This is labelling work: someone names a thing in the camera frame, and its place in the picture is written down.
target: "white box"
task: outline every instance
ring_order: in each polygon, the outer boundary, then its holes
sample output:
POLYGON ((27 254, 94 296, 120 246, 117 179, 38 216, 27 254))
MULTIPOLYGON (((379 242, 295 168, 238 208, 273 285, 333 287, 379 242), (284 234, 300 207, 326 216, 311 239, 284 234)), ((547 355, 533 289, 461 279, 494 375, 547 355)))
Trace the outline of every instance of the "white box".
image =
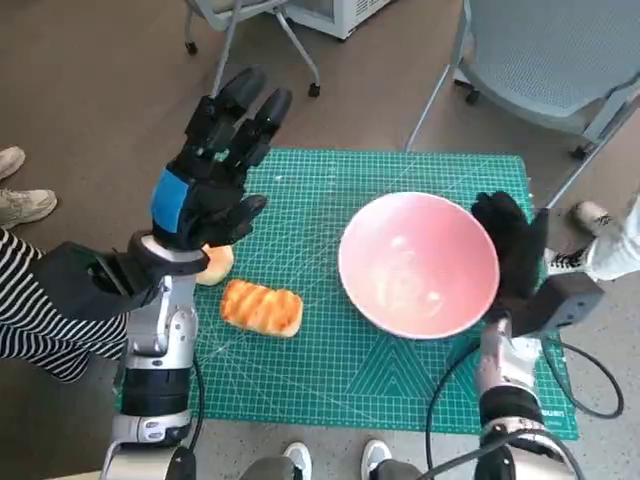
POLYGON ((295 23, 345 40, 358 25, 393 0, 291 0, 287 16, 295 23))

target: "bread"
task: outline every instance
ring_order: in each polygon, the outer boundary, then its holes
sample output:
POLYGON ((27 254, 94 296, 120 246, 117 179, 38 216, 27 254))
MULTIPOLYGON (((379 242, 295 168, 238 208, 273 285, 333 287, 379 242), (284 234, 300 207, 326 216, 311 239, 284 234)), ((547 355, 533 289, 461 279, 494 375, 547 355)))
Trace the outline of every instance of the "bread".
POLYGON ((231 280, 220 302, 222 319, 239 328, 278 337, 293 337, 302 323, 302 299, 289 290, 272 290, 231 280))
POLYGON ((224 247, 210 247, 205 245, 202 251, 209 257, 209 265, 204 272, 196 275, 196 282, 200 285, 216 285, 229 274, 233 267, 233 249, 224 247))

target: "sneaker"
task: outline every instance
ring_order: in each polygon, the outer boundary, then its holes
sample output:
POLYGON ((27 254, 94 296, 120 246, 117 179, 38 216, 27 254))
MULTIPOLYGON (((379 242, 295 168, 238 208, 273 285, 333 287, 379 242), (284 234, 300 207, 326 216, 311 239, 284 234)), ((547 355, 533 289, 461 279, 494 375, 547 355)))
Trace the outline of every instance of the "sneaker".
POLYGON ((302 480, 311 480, 311 453, 304 443, 292 443, 283 455, 289 457, 296 468, 302 472, 302 480))
POLYGON ((380 440, 369 440, 362 452, 362 463, 360 464, 360 475, 362 480, 369 480, 371 472, 385 460, 393 458, 391 450, 387 444, 380 440))
POLYGON ((584 272, 587 266, 587 249, 581 248, 570 254, 558 253, 550 248, 545 249, 544 259, 549 275, 584 272))
POLYGON ((0 151, 0 180, 16 173, 25 158, 24 150, 20 147, 9 147, 0 151))
POLYGON ((0 227, 9 229, 19 223, 40 220, 49 215, 57 203, 51 190, 0 189, 0 227))
POLYGON ((573 216, 578 224, 599 237, 613 217, 604 208, 594 202, 580 202, 573 208, 573 216))

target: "green cutting mat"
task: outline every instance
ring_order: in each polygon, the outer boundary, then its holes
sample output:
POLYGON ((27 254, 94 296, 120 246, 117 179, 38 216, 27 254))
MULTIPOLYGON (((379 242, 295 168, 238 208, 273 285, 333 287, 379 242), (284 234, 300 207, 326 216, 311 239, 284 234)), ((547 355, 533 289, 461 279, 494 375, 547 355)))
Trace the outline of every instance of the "green cutting mat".
MULTIPOLYGON (((411 341, 373 327, 350 304, 337 269, 342 232, 353 214, 389 192, 429 192, 469 208, 479 191, 509 192, 530 212, 520 158, 274 149, 248 190, 269 198, 255 231, 236 248, 231 277, 302 296, 298 335, 276 339, 238 330, 219 316, 224 286, 199 287, 198 356, 206 417, 263 422, 422 430, 425 405, 478 329, 442 341, 411 341)), ((556 351, 566 377, 564 359, 556 351)), ((434 430, 475 433, 474 361, 463 365, 436 408, 434 430)), ((546 365, 538 368, 545 419, 577 438, 574 411, 546 365)), ((197 395, 192 395, 195 408, 197 395)))

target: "bowl rim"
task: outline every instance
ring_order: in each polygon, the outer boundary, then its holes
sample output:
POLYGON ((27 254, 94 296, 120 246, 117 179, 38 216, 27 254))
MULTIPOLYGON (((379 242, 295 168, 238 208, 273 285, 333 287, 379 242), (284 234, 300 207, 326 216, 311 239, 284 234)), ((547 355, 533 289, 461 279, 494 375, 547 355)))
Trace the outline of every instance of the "bowl rim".
POLYGON ((482 316, 489 310, 489 307, 491 307, 491 304, 494 302, 496 294, 498 293, 498 286, 500 284, 500 263, 498 262, 498 253, 496 252, 496 248, 495 248, 495 245, 493 244, 493 240, 491 240, 491 237, 489 236, 489 234, 487 233, 485 228, 482 226, 482 224, 470 212, 468 212, 462 206, 458 205, 455 202, 452 202, 448 198, 441 197, 440 195, 434 195, 432 193, 426 193, 426 192, 392 192, 392 193, 386 193, 384 195, 381 195, 380 197, 374 198, 370 202, 366 203, 361 208, 359 208, 358 211, 349 220, 349 223, 345 227, 344 232, 342 233, 342 236, 340 237, 340 245, 338 247, 338 274, 340 276, 340 283, 342 283, 342 288, 346 292, 347 297, 349 297, 349 300, 351 301, 353 306, 355 306, 356 309, 358 309, 358 311, 360 313, 362 313, 362 315, 364 315, 364 317, 367 320, 369 320, 371 323, 373 323, 380 330, 383 330, 383 331, 385 331, 387 333, 390 333, 391 335, 395 335, 395 336, 401 337, 401 338, 408 338, 410 340, 439 340, 439 339, 449 338, 449 337, 453 337, 455 335, 458 335, 459 333, 464 332, 465 330, 471 328, 473 325, 475 325, 476 323, 478 323, 479 321, 482 320, 482 316), (394 331, 394 330, 391 330, 390 328, 386 327, 385 325, 383 325, 378 320, 376 320, 375 317, 370 314, 370 312, 367 312, 366 308, 364 308, 362 305, 359 305, 358 303, 356 303, 355 299, 351 296, 351 293, 349 292, 349 289, 347 288, 347 285, 345 284, 344 275, 343 275, 344 268, 345 268, 344 265, 343 265, 343 263, 344 263, 344 255, 342 255, 342 248, 343 248, 343 245, 344 245, 344 239, 347 236, 347 234, 349 233, 349 231, 353 228, 354 220, 356 219, 356 217, 365 208, 373 205, 374 203, 378 202, 379 200, 382 200, 382 199, 385 199, 385 198, 391 197, 391 196, 422 196, 422 197, 435 198, 438 201, 443 201, 444 203, 447 203, 447 204, 453 206, 457 210, 462 211, 468 218, 470 218, 478 226, 478 228, 482 232, 482 235, 484 235, 485 239, 487 240, 487 242, 488 242, 488 244, 490 246, 490 251, 492 252, 494 268, 495 268, 495 271, 497 273, 497 275, 495 275, 495 280, 493 282, 494 285, 491 285, 491 291, 493 292, 493 294, 490 296, 490 300, 485 302, 486 305, 483 305, 482 309, 478 309, 478 310, 481 310, 480 313, 478 314, 478 318, 476 318, 475 320, 470 320, 469 322, 463 324, 462 326, 458 327, 457 329, 452 330, 452 331, 450 331, 450 332, 448 332, 446 334, 420 335, 420 334, 412 334, 412 333, 402 332, 402 331, 399 331, 399 330, 394 331))

